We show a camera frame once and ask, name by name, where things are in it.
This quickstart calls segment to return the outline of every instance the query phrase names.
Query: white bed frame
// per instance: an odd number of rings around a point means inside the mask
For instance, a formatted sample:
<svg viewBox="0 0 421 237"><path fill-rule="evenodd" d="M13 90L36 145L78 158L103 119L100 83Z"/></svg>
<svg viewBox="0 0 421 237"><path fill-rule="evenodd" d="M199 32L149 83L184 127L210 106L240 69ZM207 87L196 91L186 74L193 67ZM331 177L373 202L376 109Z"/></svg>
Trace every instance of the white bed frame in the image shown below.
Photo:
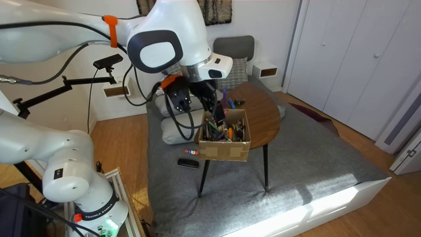
<svg viewBox="0 0 421 237"><path fill-rule="evenodd" d="M296 207L225 237L291 237L367 205L391 179L368 181Z"/></svg>

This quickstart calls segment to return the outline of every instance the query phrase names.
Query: gray headboard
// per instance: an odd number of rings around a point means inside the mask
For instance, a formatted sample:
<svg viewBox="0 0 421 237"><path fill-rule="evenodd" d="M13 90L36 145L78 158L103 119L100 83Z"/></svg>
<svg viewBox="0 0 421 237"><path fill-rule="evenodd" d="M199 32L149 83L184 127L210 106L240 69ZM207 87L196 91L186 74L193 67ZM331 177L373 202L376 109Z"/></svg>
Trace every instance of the gray headboard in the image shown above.
<svg viewBox="0 0 421 237"><path fill-rule="evenodd" d="M247 61L254 56L254 37L251 35L216 38L213 43L213 52L233 59L247 57Z"/></svg>

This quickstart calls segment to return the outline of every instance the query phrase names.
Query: purple object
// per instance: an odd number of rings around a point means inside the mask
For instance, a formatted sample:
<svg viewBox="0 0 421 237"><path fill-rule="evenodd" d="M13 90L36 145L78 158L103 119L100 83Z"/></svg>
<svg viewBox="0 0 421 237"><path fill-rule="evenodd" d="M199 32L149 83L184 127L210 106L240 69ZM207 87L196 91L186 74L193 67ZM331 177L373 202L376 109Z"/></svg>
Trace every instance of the purple object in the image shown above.
<svg viewBox="0 0 421 237"><path fill-rule="evenodd" d="M224 97L222 97L222 105L226 105L226 87L224 87Z"/></svg>

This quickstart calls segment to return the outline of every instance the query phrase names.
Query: black table leg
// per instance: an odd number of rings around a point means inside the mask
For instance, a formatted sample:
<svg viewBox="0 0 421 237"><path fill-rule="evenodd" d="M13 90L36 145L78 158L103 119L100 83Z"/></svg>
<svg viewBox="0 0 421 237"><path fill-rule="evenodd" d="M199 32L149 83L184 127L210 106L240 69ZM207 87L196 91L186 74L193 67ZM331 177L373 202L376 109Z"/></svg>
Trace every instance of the black table leg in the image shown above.
<svg viewBox="0 0 421 237"><path fill-rule="evenodd" d="M208 174L210 160L205 160L205 167L203 168L202 181L200 182L200 189L198 197L202 197L203 186L205 185L206 175Z"/></svg>
<svg viewBox="0 0 421 237"><path fill-rule="evenodd" d="M264 163L264 190L269 191L269 181L267 174L267 144L263 146L263 163Z"/></svg>

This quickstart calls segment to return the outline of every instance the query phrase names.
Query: wooden table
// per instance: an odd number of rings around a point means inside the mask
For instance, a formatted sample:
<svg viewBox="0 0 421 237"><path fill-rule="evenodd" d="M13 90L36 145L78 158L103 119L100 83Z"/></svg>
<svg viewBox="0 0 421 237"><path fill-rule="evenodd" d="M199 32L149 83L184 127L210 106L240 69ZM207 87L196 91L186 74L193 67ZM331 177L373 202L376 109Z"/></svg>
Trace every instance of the wooden table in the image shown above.
<svg viewBox="0 0 421 237"><path fill-rule="evenodd" d="M247 114L250 131L250 149L263 146L264 162L264 184L265 191L269 190L268 182L268 143L272 141L279 132L281 117L275 102L266 92L257 88L249 82L244 82L231 90L226 95L227 105L225 109L231 109L228 98L234 100L246 100L245 104L235 106L237 109L244 109ZM199 197L202 196L203 186L208 173L210 160L205 160L205 166L200 183Z"/></svg>

